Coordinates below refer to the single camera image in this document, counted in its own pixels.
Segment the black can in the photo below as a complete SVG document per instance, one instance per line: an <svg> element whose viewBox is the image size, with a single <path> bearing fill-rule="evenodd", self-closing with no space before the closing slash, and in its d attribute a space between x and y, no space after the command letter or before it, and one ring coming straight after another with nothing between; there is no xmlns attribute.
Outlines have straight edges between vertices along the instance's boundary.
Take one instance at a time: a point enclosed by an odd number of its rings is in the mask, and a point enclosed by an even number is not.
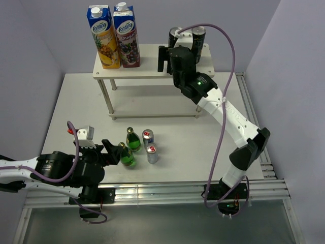
<svg viewBox="0 0 325 244"><path fill-rule="evenodd" d="M199 63L202 50L204 47L204 40L206 35L206 29L204 26L197 26L192 28L192 37L193 37L193 43L191 51L195 57L196 64Z"/></svg>
<svg viewBox="0 0 325 244"><path fill-rule="evenodd" d="M169 38L168 38L168 47L169 48L174 48L176 46L178 38L175 36L175 33L176 33L176 31L180 31L180 30L182 30L182 28L179 26L172 27L169 30Z"/></svg>

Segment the silver energy can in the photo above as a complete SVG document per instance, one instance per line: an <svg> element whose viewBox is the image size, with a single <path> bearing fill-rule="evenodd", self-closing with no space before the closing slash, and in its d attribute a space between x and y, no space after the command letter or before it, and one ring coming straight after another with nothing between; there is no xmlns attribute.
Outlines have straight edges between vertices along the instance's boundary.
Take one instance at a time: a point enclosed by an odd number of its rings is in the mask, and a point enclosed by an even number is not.
<svg viewBox="0 0 325 244"><path fill-rule="evenodd" d="M142 132L142 139L143 139L144 148L146 149L148 144L154 142L154 133L153 133L153 131L150 130L150 129L145 129Z"/></svg>
<svg viewBox="0 0 325 244"><path fill-rule="evenodd" d="M146 147L147 159L150 164L155 164L158 161L158 150L155 143L149 143Z"/></svg>

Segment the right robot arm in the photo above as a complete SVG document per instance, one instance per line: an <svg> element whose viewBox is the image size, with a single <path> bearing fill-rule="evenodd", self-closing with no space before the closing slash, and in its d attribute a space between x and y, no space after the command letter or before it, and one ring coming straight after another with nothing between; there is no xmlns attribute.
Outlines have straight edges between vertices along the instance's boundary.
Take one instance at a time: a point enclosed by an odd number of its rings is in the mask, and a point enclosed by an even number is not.
<svg viewBox="0 0 325 244"><path fill-rule="evenodd" d="M194 55L187 47L159 46L159 72L167 63L174 85L196 105L213 116L232 137L236 149L230 154L230 167L221 178L220 193L231 198L250 165L264 151L270 137L267 128L260 129L243 116L223 95L223 91L207 74L197 72Z"/></svg>

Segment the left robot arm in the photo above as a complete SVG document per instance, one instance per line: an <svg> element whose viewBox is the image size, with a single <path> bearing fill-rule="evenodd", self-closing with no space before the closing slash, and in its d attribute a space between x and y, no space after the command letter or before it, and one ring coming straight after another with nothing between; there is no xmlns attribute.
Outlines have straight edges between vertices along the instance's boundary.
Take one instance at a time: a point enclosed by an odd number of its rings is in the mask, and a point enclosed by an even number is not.
<svg viewBox="0 0 325 244"><path fill-rule="evenodd" d="M22 189L63 194L81 203L93 203L104 179L104 167L118 165L122 147L103 139L93 148L76 147L76 154L60 151L25 161L1 160L1 191Z"/></svg>

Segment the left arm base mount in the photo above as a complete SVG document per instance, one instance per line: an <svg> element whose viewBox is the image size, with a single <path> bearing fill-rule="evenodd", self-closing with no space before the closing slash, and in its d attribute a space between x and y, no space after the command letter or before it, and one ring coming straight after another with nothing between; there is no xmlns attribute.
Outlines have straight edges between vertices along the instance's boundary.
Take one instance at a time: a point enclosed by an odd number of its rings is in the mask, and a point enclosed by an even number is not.
<svg viewBox="0 0 325 244"><path fill-rule="evenodd" d="M104 204L112 204L115 200L115 188L99 188L83 190L79 198L69 198L69 205L79 207L79 217L87 224L103 224L108 220L102 212Z"/></svg>

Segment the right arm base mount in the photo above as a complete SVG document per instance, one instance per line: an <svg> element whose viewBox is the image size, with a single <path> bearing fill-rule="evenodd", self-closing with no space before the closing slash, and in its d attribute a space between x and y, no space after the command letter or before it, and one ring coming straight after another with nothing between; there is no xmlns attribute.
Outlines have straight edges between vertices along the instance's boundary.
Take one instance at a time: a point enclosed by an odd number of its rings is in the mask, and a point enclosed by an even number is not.
<svg viewBox="0 0 325 244"><path fill-rule="evenodd" d="M223 218L232 219L249 205L250 187L247 183L238 183L233 189L220 180L216 184L211 184L205 196L207 184L201 197L207 201L215 201L218 213Z"/></svg>

